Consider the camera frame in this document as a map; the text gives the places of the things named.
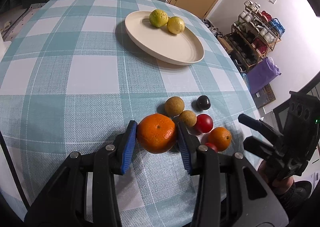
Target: purple bag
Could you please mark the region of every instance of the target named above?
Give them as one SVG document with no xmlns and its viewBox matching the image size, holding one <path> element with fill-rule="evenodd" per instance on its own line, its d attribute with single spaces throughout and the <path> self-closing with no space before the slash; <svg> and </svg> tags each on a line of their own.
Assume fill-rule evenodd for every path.
<svg viewBox="0 0 320 227">
<path fill-rule="evenodd" d="M 278 75 L 281 75 L 279 68 L 273 64 L 271 58 L 266 57 L 247 73 L 250 86 L 250 93 L 255 94 L 265 85 L 270 83 Z"/>
</svg>

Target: brown round fruit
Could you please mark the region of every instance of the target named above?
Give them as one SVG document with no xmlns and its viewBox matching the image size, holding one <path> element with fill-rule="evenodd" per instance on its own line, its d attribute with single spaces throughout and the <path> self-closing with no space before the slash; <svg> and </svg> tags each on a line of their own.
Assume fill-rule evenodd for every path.
<svg viewBox="0 0 320 227">
<path fill-rule="evenodd" d="M 184 102 L 178 96 L 171 97 L 165 102 L 164 110 L 169 117 L 180 115 L 184 110 Z"/>
<path fill-rule="evenodd" d="M 191 110 L 185 110 L 179 115 L 179 119 L 182 120 L 186 126 L 193 127 L 197 122 L 196 114 Z"/>
<path fill-rule="evenodd" d="M 230 131 L 224 127 L 214 128 L 208 136 L 208 142 L 214 144 L 218 151 L 224 151 L 228 148 L 232 140 Z"/>
<path fill-rule="evenodd" d="M 162 114 L 149 115 L 137 127 L 137 140 L 150 153 L 166 152 L 176 142 L 175 124 Z"/>
</svg>

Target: blueberry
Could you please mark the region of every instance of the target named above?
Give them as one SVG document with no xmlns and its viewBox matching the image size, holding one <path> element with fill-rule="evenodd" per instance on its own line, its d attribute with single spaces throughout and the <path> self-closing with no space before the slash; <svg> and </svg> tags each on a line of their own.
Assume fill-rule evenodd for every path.
<svg viewBox="0 0 320 227">
<path fill-rule="evenodd" d="M 210 100 L 209 100 L 208 96 L 206 96 L 206 95 L 201 95 L 197 99 L 196 103 L 197 103 L 198 108 L 201 109 L 201 110 L 206 110 L 206 109 L 209 109 L 211 107 Z"/>
</svg>

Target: yellow lemon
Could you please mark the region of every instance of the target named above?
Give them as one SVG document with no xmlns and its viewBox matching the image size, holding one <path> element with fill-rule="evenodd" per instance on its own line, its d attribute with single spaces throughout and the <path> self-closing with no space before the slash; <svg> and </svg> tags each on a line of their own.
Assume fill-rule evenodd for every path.
<svg viewBox="0 0 320 227">
<path fill-rule="evenodd" d="M 163 10 L 154 10 L 149 16 L 151 25 L 156 28 L 164 26 L 168 22 L 168 15 Z"/>
<path fill-rule="evenodd" d="M 184 21 L 179 17 L 169 18 L 167 28 L 172 34 L 180 34 L 184 31 Z"/>
</svg>

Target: tablecloth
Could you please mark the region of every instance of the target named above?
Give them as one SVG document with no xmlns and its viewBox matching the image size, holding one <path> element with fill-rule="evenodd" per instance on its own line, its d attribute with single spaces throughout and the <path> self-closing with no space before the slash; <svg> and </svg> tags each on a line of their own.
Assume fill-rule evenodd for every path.
<svg viewBox="0 0 320 227">
<path fill-rule="evenodd" d="M 126 16 L 156 8 L 183 18 L 204 47 L 201 62 L 165 63 L 132 42 Z M 240 113 L 259 114 L 217 39 L 193 14 L 155 0 L 50 0 L 6 52 L 0 86 L 0 130 L 29 203 L 70 152 L 96 151 L 130 120 L 156 113 L 172 96 L 180 96 L 189 110 L 200 95 L 209 97 L 205 113 L 233 136 L 225 154 L 243 152 L 243 139 L 258 136 L 237 121 Z M 245 154 L 256 165 L 257 157 Z M 23 219 L 26 209 L 0 161 L 1 193 Z M 128 172 L 115 182 L 124 227 L 191 221 L 197 178 L 184 170 L 179 153 L 151 154 L 136 144 Z"/>
</svg>

